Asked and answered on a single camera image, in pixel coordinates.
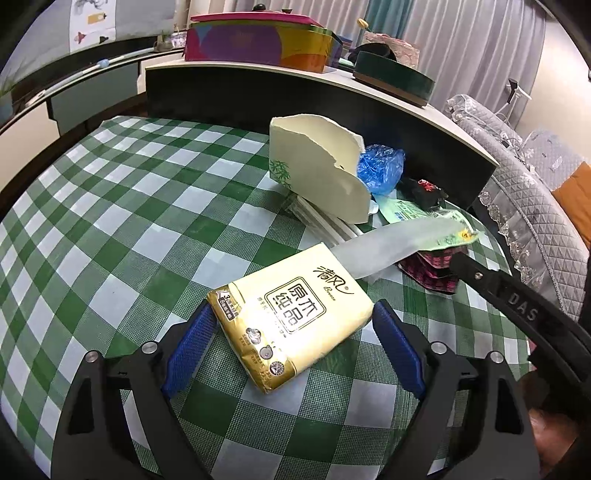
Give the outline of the person's right hand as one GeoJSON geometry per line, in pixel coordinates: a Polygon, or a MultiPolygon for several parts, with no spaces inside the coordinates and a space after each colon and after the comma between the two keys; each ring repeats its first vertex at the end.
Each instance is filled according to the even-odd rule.
{"type": "Polygon", "coordinates": [[[540,458],[540,475],[544,478],[559,464],[575,443],[580,428],[567,416],[547,412],[541,408],[543,400],[549,393],[549,387],[536,371],[523,375],[519,380],[519,386],[528,408],[540,458]]]}

